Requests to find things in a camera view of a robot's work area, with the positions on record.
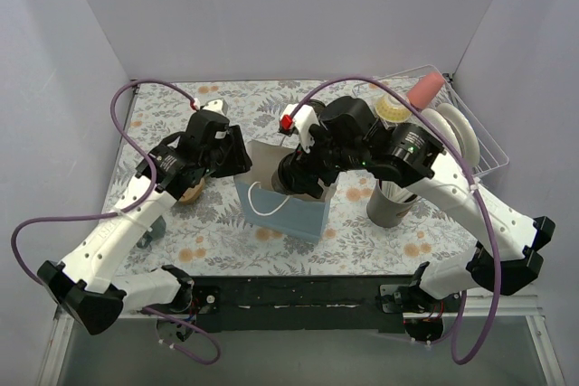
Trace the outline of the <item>light blue paper bag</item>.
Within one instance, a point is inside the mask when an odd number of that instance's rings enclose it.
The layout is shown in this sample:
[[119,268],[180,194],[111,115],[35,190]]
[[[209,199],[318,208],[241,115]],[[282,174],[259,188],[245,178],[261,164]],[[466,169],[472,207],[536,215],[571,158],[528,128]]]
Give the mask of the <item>light blue paper bag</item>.
[[288,155],[291,149],[257,140],[250,141],[246,149],[252,160],[252,168],[233,178],[245,220],[253,225],[317,243],[326,228],[337,184],[323,186],[319,199],[306,194],[278,193],[272,187],[271,178],[281,158]]

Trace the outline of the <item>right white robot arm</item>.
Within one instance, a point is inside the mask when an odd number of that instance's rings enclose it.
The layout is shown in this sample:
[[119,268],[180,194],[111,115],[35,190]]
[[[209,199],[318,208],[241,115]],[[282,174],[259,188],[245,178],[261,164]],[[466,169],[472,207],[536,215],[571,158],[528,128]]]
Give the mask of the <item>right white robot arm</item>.
[[277,169],[285,194],[318,199],[339,174],[366,170],[434,204],[476,239],[460,255],[422,264],[395,303],[426,312],[474,287],[511,296],[538,277],[543,264],[538,252],[551,240],[555,223],[516,212],[467,179],[428,129],[412,123],[386,127],[363,100],[344,96],[320,112],[288,105],[280,132],[299,136],[298,147]]

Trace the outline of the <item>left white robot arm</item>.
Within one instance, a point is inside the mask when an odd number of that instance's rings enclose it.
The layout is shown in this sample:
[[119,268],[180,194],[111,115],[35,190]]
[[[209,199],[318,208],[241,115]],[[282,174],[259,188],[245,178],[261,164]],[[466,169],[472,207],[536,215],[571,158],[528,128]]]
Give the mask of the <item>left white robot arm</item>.
[[203,107],[189,118],[185,130],[166,137],[145,155],[111,217],[63,259],[45,261],[38,278],[89,334],[104,332],[123,312],[147,306],[184,313],[192,305],[193,280],[180,268],[168,265],[125,277],[116,272],[188,189],[207,176],[244,174],[251,167],[240,127],[223,113]]

